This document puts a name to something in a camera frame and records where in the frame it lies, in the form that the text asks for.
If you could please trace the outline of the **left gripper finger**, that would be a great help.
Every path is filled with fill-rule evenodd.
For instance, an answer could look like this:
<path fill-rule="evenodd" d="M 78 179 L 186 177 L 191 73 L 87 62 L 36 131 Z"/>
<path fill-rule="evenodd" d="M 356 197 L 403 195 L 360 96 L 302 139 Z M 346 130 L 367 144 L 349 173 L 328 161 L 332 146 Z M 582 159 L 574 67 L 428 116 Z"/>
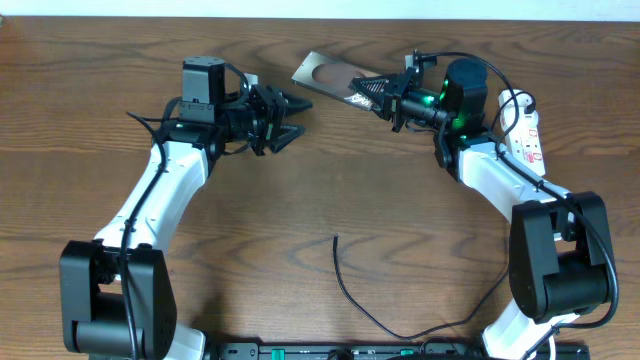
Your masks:
<path fill-rule="evenodd" d="M 280 88 L 273 87 L 272 93 L 275 101 L 273 110 L 276 118 L 292 116 L 313 107 L 310 100 L 294 96 Z"/>
<path fill-rule="evenodd" d="M 269 149 L 272 153 L 278 153 L 287 145 L 301 137 L 305 133 L 305 128 L 300 125 L 282 125 L 280 135 L 269 143 Z"/>

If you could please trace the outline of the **Samsung Galaxy smartphone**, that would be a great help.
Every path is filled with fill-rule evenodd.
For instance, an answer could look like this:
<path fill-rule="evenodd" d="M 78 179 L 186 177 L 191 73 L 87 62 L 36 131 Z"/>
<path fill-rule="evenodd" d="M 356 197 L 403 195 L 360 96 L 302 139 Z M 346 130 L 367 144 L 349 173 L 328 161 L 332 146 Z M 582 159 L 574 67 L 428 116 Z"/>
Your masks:
<path fill-rule="evenodd" d="M 352 90 L 349 85 L 354 78 L 376 76 L 378 73 L 311 51 L 295 71 L 291 80 L 294 84 L 355 108 L 370 111 L 371 101 Z"/>

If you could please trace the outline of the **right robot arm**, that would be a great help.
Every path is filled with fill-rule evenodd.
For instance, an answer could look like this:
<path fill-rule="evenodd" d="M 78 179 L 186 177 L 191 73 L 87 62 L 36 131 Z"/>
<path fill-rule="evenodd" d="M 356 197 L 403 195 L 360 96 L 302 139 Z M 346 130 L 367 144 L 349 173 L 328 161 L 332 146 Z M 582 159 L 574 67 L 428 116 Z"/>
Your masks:
<path fill-rule="evenodd" d="M 393 129 L 415 123 L 433 131 L 438 165 L 476 190 L 510 224 L 505 274 L 512 299 L 481 335 L 489 359 L 532 359 L 542 346 L 556 355 L 562 329 L 593 329 L 614 317 L 620 284 L 605 204 L 593 192 L 572 193 L 521 162 L 514 140 L 522 135 L 524 100 L 506 87 L 499 115 L 502 134 L 484 124 L 487 74 L 496 68 L 454 52 L 442 89 L 422 86 L 438 54 L 415 52 L 402 73 L 354 78 L 350 88 L 370 101 Z"/>

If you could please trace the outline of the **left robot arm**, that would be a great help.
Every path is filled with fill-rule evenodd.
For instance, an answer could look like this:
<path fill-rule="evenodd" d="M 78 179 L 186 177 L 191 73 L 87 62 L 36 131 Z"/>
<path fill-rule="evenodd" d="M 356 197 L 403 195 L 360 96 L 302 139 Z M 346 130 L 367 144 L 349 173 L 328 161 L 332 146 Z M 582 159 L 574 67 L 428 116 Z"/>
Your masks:
<path fill-rule="evenodd" d="M 93 359 L 214 359 L 200 330 L 179 324 L 165 256 L 192 197 L 206 184 L 226 144 L 262 156 L 304 129 L 285 118 L 310 101 L 210 56 L 182 63 L 182 93 L 159 119 L 137 116 L 152 138 L 148 164 L 127 200 L 91 241 L 71 241 L 59 259 L 63 343 Z"/>

